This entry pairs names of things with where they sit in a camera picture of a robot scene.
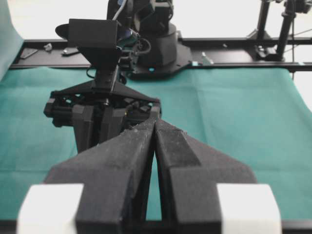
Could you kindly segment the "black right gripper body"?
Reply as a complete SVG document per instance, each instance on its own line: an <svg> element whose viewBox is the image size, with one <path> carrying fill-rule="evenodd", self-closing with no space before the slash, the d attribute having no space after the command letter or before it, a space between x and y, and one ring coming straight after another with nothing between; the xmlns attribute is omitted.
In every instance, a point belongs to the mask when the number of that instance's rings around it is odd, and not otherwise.
<svg viewBox="0 0 312 234"><path fill-rule="evenodd" d="M56 127L73 127L73 106L94 106L93 129L101 129L101 121L107 107L126 108L127 116L123 129L149 118L160 118L160 100L130 88L125 81L120 66L116 66L113 71L97 69L90 81L52 91L43 112L52 119Z"/></svg>

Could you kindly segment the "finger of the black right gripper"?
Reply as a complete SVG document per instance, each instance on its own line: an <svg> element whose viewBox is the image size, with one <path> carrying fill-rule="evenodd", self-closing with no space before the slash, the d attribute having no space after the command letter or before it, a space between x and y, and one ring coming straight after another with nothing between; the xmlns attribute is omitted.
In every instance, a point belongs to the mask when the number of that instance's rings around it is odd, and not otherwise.
<svg viewBox="0 0 312 234"><path fill-rule="evenodd" d="M89 149L92 145L94 106L74 105L72 123L78 153Z"/></svg>
<svg viewBox="0 0 312 234"><path fill-rule="evenodd" d="M101 142L118 136L125 124L126 108L107 107L101 121Z"/></svg>

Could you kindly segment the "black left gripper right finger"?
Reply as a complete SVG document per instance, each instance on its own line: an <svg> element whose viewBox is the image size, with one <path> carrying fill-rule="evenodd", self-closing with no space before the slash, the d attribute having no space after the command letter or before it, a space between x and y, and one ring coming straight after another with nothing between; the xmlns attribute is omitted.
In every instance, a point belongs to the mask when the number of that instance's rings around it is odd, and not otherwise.
<svg viewBox="0 0 312 234"><path fill-rule="evenodd" d="M177 234L221 233L217 183L257 183L253 171L161 119L155 136L163 220Z"/></svg>

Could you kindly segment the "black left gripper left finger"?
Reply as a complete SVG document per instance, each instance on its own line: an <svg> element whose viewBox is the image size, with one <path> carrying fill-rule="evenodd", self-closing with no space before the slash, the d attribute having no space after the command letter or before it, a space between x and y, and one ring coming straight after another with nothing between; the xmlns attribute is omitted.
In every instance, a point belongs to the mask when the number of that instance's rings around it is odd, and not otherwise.
<svg viewBox="0 0 312 234"><path fill-rule="evenodd" d="M156 119L54 165L47 184L84 185L76 216L80 234L120 234L145 220Z"/></svg>

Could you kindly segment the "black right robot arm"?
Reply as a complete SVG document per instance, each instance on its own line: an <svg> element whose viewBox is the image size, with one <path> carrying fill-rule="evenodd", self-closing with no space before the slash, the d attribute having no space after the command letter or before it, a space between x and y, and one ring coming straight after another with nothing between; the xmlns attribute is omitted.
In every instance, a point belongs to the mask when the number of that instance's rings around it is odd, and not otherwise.
<svg viewBox="0 0 312 234"><path fill-rule="evenodd" d="M95 70L88 82L53 91L44 108L56 127L73 127L78 152L161 117L160 100L126 82L161 78L190 64L191 50L178 42L173 14L170 0L111 0L105 20L70 19L56 28Z"/></svg>

